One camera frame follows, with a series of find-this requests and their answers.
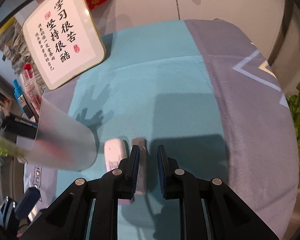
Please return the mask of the white pink eraser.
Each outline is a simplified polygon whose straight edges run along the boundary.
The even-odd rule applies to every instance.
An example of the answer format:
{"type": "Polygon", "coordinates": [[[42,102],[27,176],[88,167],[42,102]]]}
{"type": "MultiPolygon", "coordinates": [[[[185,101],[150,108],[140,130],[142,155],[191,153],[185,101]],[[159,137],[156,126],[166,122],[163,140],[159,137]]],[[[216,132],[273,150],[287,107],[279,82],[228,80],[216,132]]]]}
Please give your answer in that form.
{"type": "Polygon", "coordinates": [[[147,191],[147,148],[146,141],[143,138],[135,138],[132,145],[138,145],[140,149],[140,162],[138,170],[138,179],[136,184],[137,195],[145,195],[147,191]]]}

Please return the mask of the tall paper stack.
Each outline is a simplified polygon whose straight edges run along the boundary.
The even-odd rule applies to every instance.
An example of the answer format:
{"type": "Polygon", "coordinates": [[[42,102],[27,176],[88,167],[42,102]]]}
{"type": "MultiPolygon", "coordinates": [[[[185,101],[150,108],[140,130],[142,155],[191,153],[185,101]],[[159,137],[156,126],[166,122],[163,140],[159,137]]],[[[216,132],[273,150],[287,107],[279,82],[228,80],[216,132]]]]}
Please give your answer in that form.
{"type": "Polygon", "coordinates": [[[8,61],[11,62],[12,69],[17,75],[21,74],[23,66],[26,63],[30,63],[34,71],[34,77],[39,91],[43,94],[46,85],[39,74],[32,56],[30,55],[23,36],[22,26],[15,17],[10,18],[0,28],[0,52],[3,53],[3,60],[8,59],[8,61]]]}

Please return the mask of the translucent plastic pen cup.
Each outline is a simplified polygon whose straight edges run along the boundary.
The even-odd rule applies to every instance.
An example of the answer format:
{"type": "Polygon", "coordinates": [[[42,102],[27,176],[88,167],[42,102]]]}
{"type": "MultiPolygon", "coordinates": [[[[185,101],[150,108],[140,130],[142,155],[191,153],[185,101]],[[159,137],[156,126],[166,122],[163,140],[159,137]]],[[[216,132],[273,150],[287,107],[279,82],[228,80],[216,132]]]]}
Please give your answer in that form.
{"type": "Polygon", "coordinates": [[[68,171],[82,171],[95,162],[97,148],[92,131],[42,98],[28,164],[68,171]]]}

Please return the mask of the blue pen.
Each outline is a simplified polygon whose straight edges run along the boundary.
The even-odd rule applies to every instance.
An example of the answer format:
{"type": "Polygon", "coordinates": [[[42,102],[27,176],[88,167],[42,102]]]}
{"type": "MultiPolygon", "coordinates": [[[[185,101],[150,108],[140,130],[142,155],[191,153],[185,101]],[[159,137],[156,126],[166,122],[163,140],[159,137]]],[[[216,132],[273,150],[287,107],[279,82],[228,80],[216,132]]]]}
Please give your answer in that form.
{"type": "Polygon", "coordinates": [[[32,110],[30,104],[28,103],[25,93],[23,92],[23,89],[19,85],[17,79],[13,80],[13,87],[14,87],[14,96],[22,112],[27,116],[29,120],[35,121],[36,117],[34,114],[34,110],[32,110]]]}

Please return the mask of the framed calligraphy sign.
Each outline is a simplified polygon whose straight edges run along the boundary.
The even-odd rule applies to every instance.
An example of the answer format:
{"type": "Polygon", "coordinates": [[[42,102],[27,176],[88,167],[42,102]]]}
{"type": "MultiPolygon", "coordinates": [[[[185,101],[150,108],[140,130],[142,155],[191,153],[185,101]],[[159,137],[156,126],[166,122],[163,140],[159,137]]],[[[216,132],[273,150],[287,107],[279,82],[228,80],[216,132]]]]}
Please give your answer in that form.
{"type": "Polygon", "coordinates": [[[85,0],[44,0],[23,23],[23,35],[50,90],[106,57],[106,48],[85,0]]]}

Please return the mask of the black pen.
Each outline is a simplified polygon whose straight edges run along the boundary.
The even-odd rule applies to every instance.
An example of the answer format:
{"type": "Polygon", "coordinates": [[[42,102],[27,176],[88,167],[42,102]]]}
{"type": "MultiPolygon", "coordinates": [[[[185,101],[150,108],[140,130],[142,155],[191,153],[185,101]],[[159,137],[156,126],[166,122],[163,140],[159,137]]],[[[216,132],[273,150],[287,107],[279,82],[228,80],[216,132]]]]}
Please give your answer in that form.
{"type": "Polygon", "coordinates": [[[10,115],[3,118],[2,128],[6,132],[10,132],[21,137],[35,139],[38,125],[23,118],[10,115]]]}

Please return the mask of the red capped pen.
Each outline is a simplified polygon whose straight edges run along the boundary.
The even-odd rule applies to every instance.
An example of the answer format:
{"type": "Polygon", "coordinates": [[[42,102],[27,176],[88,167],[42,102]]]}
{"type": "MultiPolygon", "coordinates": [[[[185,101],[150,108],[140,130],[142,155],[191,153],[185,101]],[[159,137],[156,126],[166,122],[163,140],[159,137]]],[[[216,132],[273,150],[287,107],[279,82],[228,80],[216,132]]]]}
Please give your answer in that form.
{"type": "Polygon", "coordinates": [[[24,64],[21,77],[23,78],[25,93],[39,115],[42,106],[42,96],[30,63],[24,64]]]}

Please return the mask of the green white pen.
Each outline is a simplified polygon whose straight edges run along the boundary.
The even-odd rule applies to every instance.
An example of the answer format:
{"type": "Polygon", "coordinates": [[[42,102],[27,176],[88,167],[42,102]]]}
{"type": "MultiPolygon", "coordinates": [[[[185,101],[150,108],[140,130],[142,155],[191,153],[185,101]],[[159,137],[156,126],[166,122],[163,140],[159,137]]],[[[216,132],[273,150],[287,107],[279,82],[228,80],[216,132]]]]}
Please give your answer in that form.
{"type": "Polygon", "coordinates": [[[15,143],[0,136],[0,156],[24,158],[29,154],[29,150],[22,148],[15,143]]]}

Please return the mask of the white purple correction tape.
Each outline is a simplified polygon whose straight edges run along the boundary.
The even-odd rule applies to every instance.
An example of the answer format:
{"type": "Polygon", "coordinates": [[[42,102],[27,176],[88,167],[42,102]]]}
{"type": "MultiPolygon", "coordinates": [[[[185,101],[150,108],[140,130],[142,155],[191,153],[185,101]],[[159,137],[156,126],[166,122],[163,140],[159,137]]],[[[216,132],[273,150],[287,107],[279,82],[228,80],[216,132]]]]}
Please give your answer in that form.
{"type": "Polygon", "coordinates": [[[127,152],[121,139],[110,139],[104,143],[104,158],[107,171],[115,177],[123,174],[127,166],[127,152]]]}

